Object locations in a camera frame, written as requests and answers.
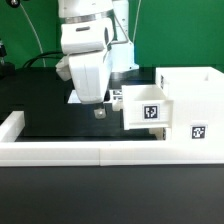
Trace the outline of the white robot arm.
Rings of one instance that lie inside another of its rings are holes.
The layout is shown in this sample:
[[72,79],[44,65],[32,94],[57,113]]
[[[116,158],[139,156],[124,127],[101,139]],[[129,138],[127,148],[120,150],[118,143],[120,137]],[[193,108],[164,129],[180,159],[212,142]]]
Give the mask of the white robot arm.
[[127,34],[128,0],[58,0],[63,57],[56,65],[72,80],[79,101],[95,117],[106,117],[110,76],[136,70],[134,44]]

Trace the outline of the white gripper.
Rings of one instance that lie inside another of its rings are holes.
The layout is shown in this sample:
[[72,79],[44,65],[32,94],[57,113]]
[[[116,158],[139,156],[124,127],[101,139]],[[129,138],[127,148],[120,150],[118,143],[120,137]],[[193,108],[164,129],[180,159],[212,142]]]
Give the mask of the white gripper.
[[56,72],[63,81],[71,79],[83,104],[96,104],[96,119],[106,117],[105,93],[112,72],[111,42],[114,37],[112,20],[63,24],[61,26],[63,58]]

